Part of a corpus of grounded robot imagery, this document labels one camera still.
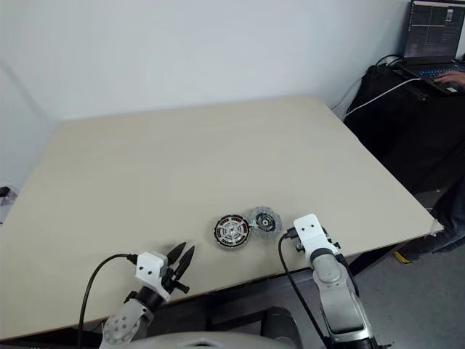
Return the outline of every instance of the white cable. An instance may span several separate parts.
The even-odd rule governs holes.
[[[393,64],[394,62],[398,62],[399,60],[402,60],[401,56],[399,56],[399,55],[387,55],[387,56],[382,57],[380,60],[378,60],[378,62],[376,62],[375,65],[378,66],[379,63],[381,63],[383,60],[385,60],[385,59],[387,59],[389,57],[399,57],[399,58],[396,58],[396,59],[392,60],[391,62],[387,63],[386,67],[391,66],[391,64]],[[349,92],[352,91],[352,89],[354,88],[356,83],[358,83],[361,79],[363,79],[363,77],[365,75],[366,75],[366,72],[363,73],[363,75],[360,78],[355,80],[352,85],[350,85],[349,89],[346,91],[346,93],[344,93],[344,95],[341,97],[341,99],[338,101],[338,103],[336,103],[335,105],[333,105],[332,107],[329,107],[329,108],[331,110],[333,110],[335,107],[339,106],[344,101],[344,98],[349,94]]]
[[[344,117],[347,117],[348,115],[352,114],[354,111],[357,111],[358,109],[360,108],[363,108],[364,106],[370,104],[371,102],[374,102],[375,100],[377,100],[378,98],[381,98],[383,97],[384,95],[387,95],[388,93],[390,93],[391,91],[394,91],[395,89],[405,85],[405,84],[408,84],[409,82],[412,82],[412,81],[420,81],[421,79],[420,78],[414,78],[414,79],[410,79],[410,80],[407,80],[407,81],[404,81],[400,84],[398,84],[397,86],[394,86],[392,87],[391,89],[388,89],[386,92],[383,92],[381,93],[378,97],[374,97],[372,100],[369,100],[368,102],[366,103],[363,103],[362,105],[359,105],[358,107],[356,107],[355,109],[352,109],[349,113],[346,113],[346,115],[344,115]]]

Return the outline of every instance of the gray floor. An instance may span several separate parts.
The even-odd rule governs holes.
[[[401,265],[388,257],[359,275],[360,296],[379,344],[392,344],[395,349],[465,348],[464,261],[465,246],[448,254],[429,255],[412,265]],[[299,287],[320,317],[312,281]],[[291,311],[305,348],[322,347],[291,287],[226,305],[225,312],[245,314],[270,305]],[[254,333],[259,327],[255,324],[240,330]]]

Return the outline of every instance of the jeans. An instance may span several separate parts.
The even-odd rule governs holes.
[[[438,200],[432,215],[444,226],[444,231],[410,241],[399,249],[403,257],[417,260],[423,254],[449,252],[465,244],[465,177]]]

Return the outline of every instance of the table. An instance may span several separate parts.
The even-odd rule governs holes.
[[[69,121],[0,232],[0,338],[70,326],[90,274],[117,252],[187,241],[189,297],[283,272],[277,241],[226,252],[225,214],[271,206],[290,228],[315,213],[355,254],[429,232],[432,217],[319,100],[308,96]],[[291,269],[306,266],[283,245]],[[134,266],[97,277],[86,320],[138,289]],[[174,299],[185,297],[175,292]]]

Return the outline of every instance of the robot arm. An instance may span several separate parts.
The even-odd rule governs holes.
[[[332,243],[314,214],[295,220],[288,234],[299,238],[296,249],[305,252],[314,270],[313,280],[320,291],[321,310],[333,347],[378,348],[354,282],[342,264],[339,244]]]
[[[174,289],[189,292],[189,287],[181,284],[179,279],[192,260],[194,246],[181,257],[175,270],[169,267],[181,256],[185,245],[185,242],[178,245],[167,256],[155,252],[145,252],[138,256],[136,278],[142,288],[138,292],[131,292],[119,312],[106,321],[101,349],[114,348],[115,345],[121,348],[133,340],[145,338],[153,313],[169,301]]]

